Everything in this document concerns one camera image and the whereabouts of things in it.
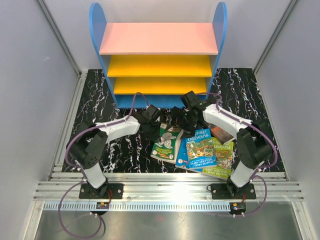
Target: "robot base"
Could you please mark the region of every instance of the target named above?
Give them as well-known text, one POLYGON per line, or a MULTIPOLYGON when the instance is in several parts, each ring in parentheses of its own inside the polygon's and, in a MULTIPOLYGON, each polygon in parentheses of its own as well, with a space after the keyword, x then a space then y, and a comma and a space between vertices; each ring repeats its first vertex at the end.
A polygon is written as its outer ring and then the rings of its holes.
POLYGON ((247 184, 246 187, 235 196, 232 196, 231 193, 228 191, 226 183, 212 183, 209 186, 213 200, 243 200, 244 194, 245 199, 257 199, 255 186, 252 183, 247 184))
POLYGON ((81 184, 79 199, 109 199, 108 191, 112 192, 111 199, 122 199, 124 185, 122 183, 108 183, 105 194, 103 196, 97 196, 88 183, 83 183, 81 184))

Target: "blue book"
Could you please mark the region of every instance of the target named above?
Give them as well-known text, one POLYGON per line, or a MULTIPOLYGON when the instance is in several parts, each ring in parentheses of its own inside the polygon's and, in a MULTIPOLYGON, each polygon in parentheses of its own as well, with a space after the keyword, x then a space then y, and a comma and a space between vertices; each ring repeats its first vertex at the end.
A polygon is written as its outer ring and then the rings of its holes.
POLYGON ((189 169, 217 166, 214 138, 209 128, 195 131, 193 137, 185 139, 189 169))
POLYGON ((189 169, 188 155, 187 155, 187 145, 186 139, 181 140, 179 152, 176 158, 175 166, 177 168, 190 170, 193 172, 201 173, 202 169, 189 169))

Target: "metal floor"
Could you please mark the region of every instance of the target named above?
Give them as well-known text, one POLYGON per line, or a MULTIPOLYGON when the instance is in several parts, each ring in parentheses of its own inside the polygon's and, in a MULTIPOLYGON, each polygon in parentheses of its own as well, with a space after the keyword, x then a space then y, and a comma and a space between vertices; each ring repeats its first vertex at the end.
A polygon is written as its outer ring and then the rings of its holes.
MULTIPOLYGON (((249 202, 248 211, 257 208, 249 202)), ((80 236, 96 231, 99 221, 83 211, 63 211, 68 230, 80 236)), ((255 215, 233 219, 225 212, 130 212, 103 215, 105 228, 94 239, 101 240, 302 240, 289 202, 267 202, 255 215)), ((44 210, 36 240, 70 240, 60 227, 57 211, 44 210)))

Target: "green book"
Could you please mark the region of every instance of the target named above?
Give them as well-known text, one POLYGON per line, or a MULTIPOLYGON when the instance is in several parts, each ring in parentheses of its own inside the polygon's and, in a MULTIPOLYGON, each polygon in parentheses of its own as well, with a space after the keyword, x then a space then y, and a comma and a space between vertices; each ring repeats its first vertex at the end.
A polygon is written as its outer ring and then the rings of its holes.
POLYGON ((234 150, 234 142, 221 144, 213 137, 213 148, 215 149, 216 166, 205 167, 202 173, 208 176, 213 176, 220 179, 227 179, 232 173, 232 155, 234 150))
POLYGON ((183 130, 176 126, 172 126, 168 130, 166 130, 166 128, 167 124, 161 123, 159 131, 160 140, 154 143, 151 157, 176 164, 183 130))

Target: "cable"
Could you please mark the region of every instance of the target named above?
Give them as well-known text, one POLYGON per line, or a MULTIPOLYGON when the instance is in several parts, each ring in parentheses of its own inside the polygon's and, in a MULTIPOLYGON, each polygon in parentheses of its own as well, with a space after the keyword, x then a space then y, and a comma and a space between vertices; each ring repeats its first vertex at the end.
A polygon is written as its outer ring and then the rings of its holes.
POLYGON ((277 152, 277 149, 276 149, 276 146, 273 144, 273 142, 270 140, 270 138, 264 134, 262 131, 260 131, 260 129, 258 129, 257 127, 253 126, 252 124, 250 123, 247 123, 245 121, 241 121, 240 119, 238 119, 237 117, 229 114, 228 112, 225 112, 223 111, 220 106, 219 106, 219 102, 222 100, 222 96, 220 94, 217 94, 217 93, 213 93, 213 92, 201 92, 201 93, 197 93, 197 95, 201 95, 201 94, 209 94, 209 95, 213 95, 215 97, 218 97, 218 100, 216 101, 215 103, 215 106, 216 106, 216 109, 218 109, 218 111, 220 111, 222 114, 226 115, 227 117, 239 122, 240 124, 244 124, 246 125, 247 127, 250 127, 252 128, 253 130, 255 130, 257 133, 259 133, 267 142, 268 144, 270 145, 270 147, 272 148, 272 151, 273 151, 273 155, 274 155, 274 160, 271 164, 268 164, 268 165, 262 165, 260 167, 257 167, 256 170, 253 172, 253 174, 251 175, 250 179, 252 180, 255 175, 257 174, 257 172, 260 170, 260 169, 263 169, 263 168, 271 168, 272 166, 276 165, 277 161, 278 161, 278 152, 277 152))
POLYGON ((113 125, 116 125, 116 124, 120 124, 120 123, 123 123, 125 121, 127 121, 130 116, 132 115, 133 113, 133 110, 134 110, 134 106, 135 106, 135 102, 136 102, 136 97, 137 95, 142 95, 142 97, 145 99, 146 101, 146 104, 147 104, 147 107, 149 106, 149 102, 146 98, 146 96, 144 96, 141 92, 137 92, 134 96, 133 96, 133 99, 132 99, 132 105, 131 105, 131 109, 130 109, 130 112, 129 114, 125 117, 125 118, 122 118, 122 119, 119 119, 118 121, 114 121, 114 122, 110 122, 110 123, 107 123, 107 124, 104 124, 104 125, 99 125, 99 126, 93 126, 93 127, 89 127, 88 129, 78 133, 69 143, 69 145, 67 146, 66 148, 66 151, 65 151, 65 155, 64 155, 64 159, 66 161, 66 163, 72 167, 75 167, 75 168, 81 168, 81 166, 79 166, 78 164, 75 164, 75 163, 72 163, 70 160, 69 160, 69 152, 70 152, 70 149, 71 149, 71 146, 75 143, 75 141, 82 137, 84 134, 90 132, 90 131, 93 131, 95 129, 101 129, 101 128, 105 128, 105 127, 108 127, 108 126, 113 126, 113 125))
POLYGON ((243 215, 230 215, 230 214, 228 214, 228 215, 221 215, 221 214, 211 214, 211 213, 208 213, 208 214, 213 215, 213 216, 215 216, 215 217, 233 217, 233 218, 236 218, 236 217, 247 217, 247 216, 251 216, 251 215, 256 214, 257 212, 259 212, 259 211, 262 209, 262 207, 265 205, 266 201, 267 201, 268 187, 267 187, 266 181, 264 180, 264 178, 263 178, 262 176, 255 175, 253 178, 254 178, 254 179, 255 179, 255 178, 261 179, 262 182, 263 182, 263 184, 264 184, 264 189, 265 189, 263 201, 262 201, 261 205, 260 205, 256 210, 254 210, 254 211, 252 211, 252 212, 249 212, 249 213, 246 213, 246 214, 243 214, 243 215))
MULTIPOLYGON (((123 123, 123 122, 127 121, 127 120, 130 118, 130 116, 132 115, 132 113, 133 113, 137 95, 142 95, 142 97, 145 99, 146 104, 147 104, 147 107, 148 107, 148 106, 149 106, 149 102, 148 102, 148 99, 146 98, 146 96, 144 96, 141 92, 137 92, 137 93, 133 96, 131 109, 130 109, 129 114, 128 114, 126 117, 124 117, 124 118, 122 118, 122 119, 119 119, 118 121, 109 122, 109 123, 107 123, 107 124, 90 127, 90 128, 88 128, 88 129, 86 129, 86 130, 78 133, 78 134, 70 141, 69 145, 68 145, 67 148, 66 148, 64 159, 65 159, 66 163, 69 164, 70 166, 72 166, 72 167, 74 167, 74 168, 80 168, 80 171, 82 172, 83 177, 84 177, 86 180, 87 180, 88 178, 87 178, 86 173, 85 173, 84 169, 82 168, 82 166, 80 166, 80 165, 78 165, 78 164, 75 164, 75 163, 72 163, 72 162, 69 160, 69 152, 70 152, 71 146, 75 143, 75 141, 76 141, 78 138, 82 137, 84 134, 86 134, 86 133, 88 133, 88 132, 90 132, 90 131, 93 131, 93 130, 95 130, 95 129, 106 128, 106 127, 108 127, 108 126, 113 126, 113 125, 120 124, 120 123, 123 123)), ((70 235, 71 237, 78 238, 78 239, 91 239, 91 238, 93 238, 94 236, 96 236, 96 235, 98 234, 98 232, 100 231, 100 229, 101 229, 101 226, 102 226, 102 223, 103 223, 103 219, 102 219, 101 216, 95 214, 95 216, 99 218, 100 223, 99 223, 99 227, 98 227, 97 231, 96 231, 94 234, 90 235, 90 236, 77 236, 77 235, 71 233, 70 231, 68 231, 68 229, 67 229, 66 226, 64 225, 64 223, 63 223, 63 221, 62 221, 62 218, 61 218, 62 202, 63 202, 63 200, 65 199, 66 195, 67 195, 73 188, 75 188, 75 187, 78 186, 78 185, 84 184, 84 183, 85 183, 85 181, 81 181, 81 182, 73 185, 72 187, 70 187, 70 188, 64 193, 64 195, 62 196, 62 198, 61 198, 61 200, 60 200, 60 203, 59 203, 59 205, 58 205, 58 218, 59 218, 59 222, 60 222, 60 225, 61 225, 62 229, 63 229, 68 235, 70 235)), ((101 209, 109 209, 109 205, 110 205, 110 203, 111 203, 111 198, 112 198, 112 192, 109 191, 108 194, 109 194, 109 203, 108 203, 108 206, 107 206, 107 207, 100 207, 101 209)))
POLYGON ((96 217, 98 217, 100 223, 99 223, 99 227, 98 229, 95 231, 94 234, 90 235, 90 236, 78 236, 78 235, 75 235, 73 234, 72 232, 69 232, 68 229, 65 227, 64 223, 62 222, 62 218, 61 218, 61 207, 62 207, 62 202, 63 200, 65 199, 65 197, 67 196, 67 194, 73 189, 75 188, 76 186, 79 186, 81 184, 84 184, 85 181, 80 181, 78 183, 76 183, 75 185, 73 185, 72 187, 70 187, 65 193, 64 195, 62 196, 61 200, 60 200, 60 203, 58 205, 58 218, 59 218, 59 222, 60 222, 60 225, 62 227, 62 229, 67 233, 69 234, 71 237, 74 237, 74 238, 77 238, 77 239, 91 239, 93 238, 94 236, 96 236, 98 234, 98 232, 100 231, 101 229, 101 226, 102 226, 102 222, 103 222, 103 219, 101 216, 99 216, 98 214, 95 214, 96 217))
POLYGON ((244 194, 243 194, 243 199, 242 199, 241 202, 244 203, 244 204, 246 204, 245 201, 246 201, 246 194, 244 193, 244 194))
POLYGON ((264 180, 264 178, 263 178, 262 176, 259 176, 259 175, 255 175, 253 178, 254 178, 254 179, 255 179, 255 178, 259 178, 259 179, 261 179, 261 181, 263 182, 263 184, 264 184, 264 189, 265 189, 264 198, 263 198, 263 201, 262 201, 261 205, 260 205, 256 210, 245 214, 245 216, 250 216, 250 215, 253 215, 253 214, 259 212, 259 211, 262 209, 262 207, 265 205, 266 200, 267 200, 268 187, 267 187, 266 181, 264 180))
MULTIPOLYGON (((69 224, 65 225, 63 224, 66 228, 70 227, 71 225, 75 224, 79 219, 82 219, 83 217, 88 216, 88 213, 82 214, 81 216, 78 216, 77 218, 75 218, 72 222, 70 222, 69 224)), ((51 218, 48 218, 48 226, 50 228, 50 230, 54 233, 58 233, 61 232, 62 230, 64 230, 62 227, 59 229, 54 229, 52 226, 54 226, 54 223, 52 222, 51 218)))

